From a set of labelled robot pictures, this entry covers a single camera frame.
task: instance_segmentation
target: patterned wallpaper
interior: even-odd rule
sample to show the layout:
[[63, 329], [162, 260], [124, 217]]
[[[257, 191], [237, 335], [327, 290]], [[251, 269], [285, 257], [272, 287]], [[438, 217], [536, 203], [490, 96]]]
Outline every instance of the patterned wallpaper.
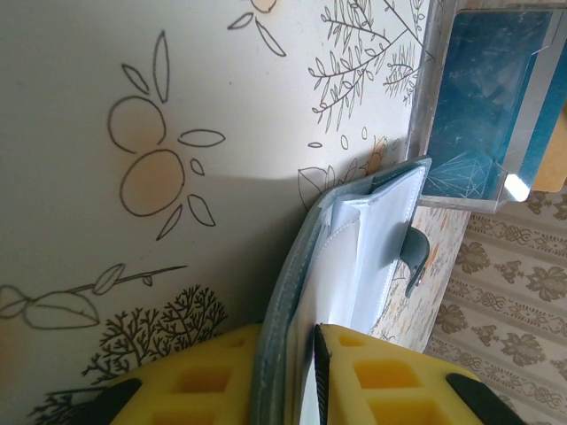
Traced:
[[567, 188], [472, 214], [427, 348], [531, 425], [567, 423]]

